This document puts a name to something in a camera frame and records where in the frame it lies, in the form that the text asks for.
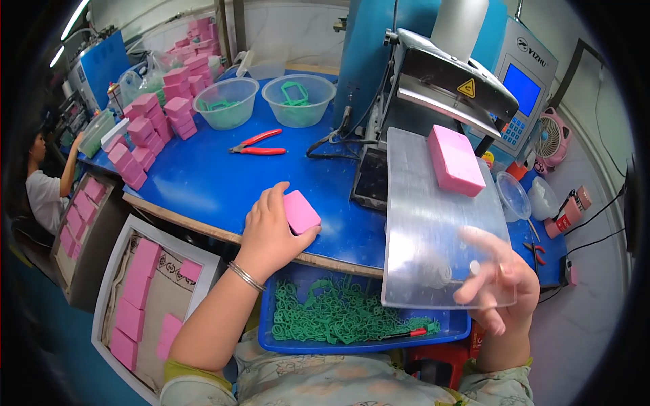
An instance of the green plastic scrap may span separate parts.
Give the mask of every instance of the green plastic scrap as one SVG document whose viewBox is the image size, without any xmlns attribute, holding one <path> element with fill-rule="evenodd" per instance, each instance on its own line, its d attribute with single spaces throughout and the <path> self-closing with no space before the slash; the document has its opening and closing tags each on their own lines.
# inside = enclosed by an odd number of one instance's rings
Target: green plastic scrap
<svg viewBox="0 0 650 406">
<path fill-rule="evenodd" d="M 307 300 L 300 304 L 296 285 L 276 283 L 276 309 L 271 334 L 279 341 L 321 341 L 330 344 L 381 340 L 389 335 L 427 328 L 427 335 L 440 331 L 440 323 L 429 317 L 401 320 L 399 310 L 383 307 L 377 293 L 368 295 L 352 276 L 333 281 L 331 277 L 311 284 Z"/>
</svg>

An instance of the bracelet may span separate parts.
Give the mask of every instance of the bracelet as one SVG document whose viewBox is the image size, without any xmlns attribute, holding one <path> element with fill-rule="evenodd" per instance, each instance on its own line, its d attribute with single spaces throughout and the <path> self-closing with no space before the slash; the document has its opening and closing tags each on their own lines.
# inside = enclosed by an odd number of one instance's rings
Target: bracelet
<svg viewBox="0 0 650 406">
<path fill-rule="evenodd" d="M 233 270 L 241 279 L 244 279 L 244 282 L 248 283 L 250 286 L 254 287 L 258 292 L 264 292 L 267 287 L 260 285 L 251 275 L 248 275 L 246 271 L 242 269 L 241 266 L 235 264 L 235 261 L 230 261 L 228 263 L 230 269 Z"/>
</svg>

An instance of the red pliers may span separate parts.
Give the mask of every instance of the red pliers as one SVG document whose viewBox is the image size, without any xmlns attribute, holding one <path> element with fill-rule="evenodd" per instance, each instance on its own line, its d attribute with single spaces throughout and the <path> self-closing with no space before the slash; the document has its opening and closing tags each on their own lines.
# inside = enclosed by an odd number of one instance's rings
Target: red pliers
<svg viewBox="0 0 650 406">
<path fill-rule="evenodd" d="M 253 155 L 281 155 L 287 152 L 284 148 L 258 148 L 258 147 L 249 147 L 254 143 L 265 140 L 266 138 L 279 134 L 282 132 L 282 129 L 270 130 L 265 133 L 258 134 L 253 138 L 249 138 L 246 141 L 242 142 L 236 147 L 228 148 L 230 153 L 240 153 L 240 154 L 253 154 Z"/>
</svg>

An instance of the pink desk fan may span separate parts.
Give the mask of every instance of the pink desk fan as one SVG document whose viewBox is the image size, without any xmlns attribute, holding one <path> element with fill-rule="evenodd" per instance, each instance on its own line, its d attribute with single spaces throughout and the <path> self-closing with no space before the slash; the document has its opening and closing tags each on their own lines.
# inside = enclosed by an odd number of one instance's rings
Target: pink desk fan
<svg viewBox="0 0 650 406">
<path fill-rule="evenodd" d="M 567 155 L 573 131 L 564 124 L 555 109 L 549 107 L 539 115 L 542 132 L 535 144 L 535 170 L 546 175 L 559 165 Z"/>
</svg>

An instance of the hand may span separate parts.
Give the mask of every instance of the hand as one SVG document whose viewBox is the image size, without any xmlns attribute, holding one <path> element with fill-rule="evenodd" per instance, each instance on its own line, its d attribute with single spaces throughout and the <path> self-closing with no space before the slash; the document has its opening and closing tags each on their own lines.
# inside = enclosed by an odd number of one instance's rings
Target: hand
<svg viewBox="0 0 650 406">
<path fill-rule="evenodd" d="M 242 247 L 235 263 L 257 282 L 264 283 L 275 271 L 290 263 L 314 241 L 319 226 L 294 236 L 284 211 L 284 191 L 289 182 L 266 189 L 246 215 Z"/>
<path fill-rule="evenodd" d="M 481 264 L 480 273 L 476 276 L 470 274 L 463 286 L 454 293 L 456 302 L 466 304 L 475 297 L 478 298 L 478 302 L 486 308 L 470 310 L 468 313 L 493 335 L 503 335 L 506 330 L 529 329 L 532 312 L 540 299 L 540 281 L 535 272 L 507 242 L 495 235 L 474 227 L 465 227 L 459 234 L 468 243 L 481 247 L 500 259 L 501 264 Z M 488 288 L 482 289 L 490 283 L 514 286 L 517 303 L 495 308 L 494 293 Z"/>
</svg>

